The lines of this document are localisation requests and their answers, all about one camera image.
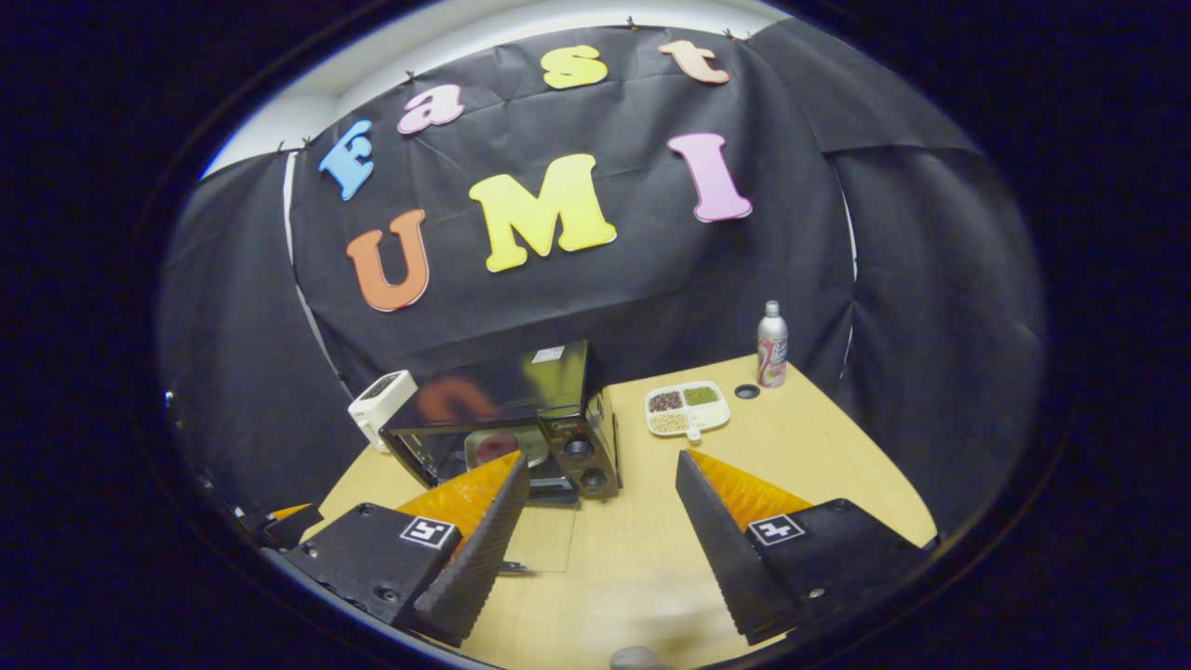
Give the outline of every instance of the foam letter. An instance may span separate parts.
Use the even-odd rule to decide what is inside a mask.
[[[463,113],[463,105],[459,104],[460,92],[459,86],[444,83],[414,95],[405,104],[405,108],[411,111],[397,123],[397,130],[412,134],[430,124],[444,125],[457,119]]]
[[[674,60],[678,61],[678,67],[682,68],[682,71],[691,79],[706,83],[724,83],[728,81],[728,73],[725,70],[713,70],[707,64],[707,58],[715,58],[716,55],[707,49],[699,49],[690,40],[675,39],[674,42],[662,44],[657,50],[662,54],[674,56]]]
[[[719,148],[724,138],[711,132],[679,134],[666,143],[686,158],[686,168],[691,170],[694,189],[699,194],[699,203],[694,207],[694,218],[704,221],[743,218],[753,211],[749,202],[736,192],[732,175],[724,164]]]
[[[473,186],[468,195],[484,205],[492,242],[492,255],[486,261],[488,270],[500,271],[525,262],[525,249],[513,240],[515,227],[540,256],[549,253],[554,221],[560,215],[559,245],[567,251],[616,239],[616,227],[604,220],[596,199],[591,174],[594,165],[596,158],[587,154],[555,159],[545,168],[537,198],[507,174],[490,176]]]
[[[356,265],[356,278],[364,301],[374,309],[393,311],[418,301],[430,282],[430,264],[426,248],[422,242],[422,219],[426,212],[410,209],[393,219],[388,230],[398,236],[405,253],[405,280],[397,286],[385,278],[380,264],[380,230],[370,230],[348,244],[348,257]]]
[[[596,83],[607,76],[607,65],[597,61],[598,57],[599,51],[586,44],[555,49],[542,56],[542,67],[547,70],[542,79],[554,88]]]
[[[323,156],[323,162],[318,163],[318,171],[323,171],[324,169],[330,171],[331,176],[343,187],[343,192],[339,195],[344,200],[350,200],[356,194],[360,184],[372,174],[372,161],[361,163],[356,159],[367,158],[372,154],[372,142],[368,142],[367,137],[360,137],[364,132],[368,132],[369,127],[372,127],[370,120],[357,120],[348,130],[348,133],[336,142],[335,146]]]

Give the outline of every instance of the white divided tray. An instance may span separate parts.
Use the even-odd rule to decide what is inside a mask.
[[[716,394],[716,400],[710,403],[690,406],[686,402],[685,392],[690,389],[711,389]],[[649,403],[657,396],[665,394],[678,394],[678,407],[660,412],[650,412]],[[715,382],[691,382],[690,384],[675,384],[674,387],[662,387],[646,394],[646,426],[654,436],[686,436],[692,443],[699,442],[703,431],[718,428],[731,418],[724,394]]]

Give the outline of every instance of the oven label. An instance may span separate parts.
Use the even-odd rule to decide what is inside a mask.
[[[454,525],[445,521],[414,516],[405,531],[401,531],[401,539],[437,550],[442,549],[443,543],[447,541],[447,537],[450,536],[454,528]]]
[[[550,347],[549,350],[538,350],[537,355],[534,357],[534,363],[547,363],[551,361],[559,361],[562,358],[562,350],[566,350],[566,347]]]

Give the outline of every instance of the oven knob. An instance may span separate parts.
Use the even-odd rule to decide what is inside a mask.
[[[580,482],[584,483],[584,488],[586,489],[599,489],[600,487],[604,486],[605,482],[607,482],[607,477],[603,472],[593,468],[587,472],[584,472],[584,476],[580,480]]]
[[[566,447],[562,447],[562,451],[567,452],[567,457],[575,463],[587,463],[596,453],[596,447],[587,440],[572,440],[567,443]]]

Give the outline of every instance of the green beans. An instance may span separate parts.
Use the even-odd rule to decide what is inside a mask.
[[[688,406],[701,406],[705,403],[713,403],[719,400],[719,397],[716,396],[716,393],[707,387],[687,389],[682,392],[682,397],[686,399],[686,405]]]

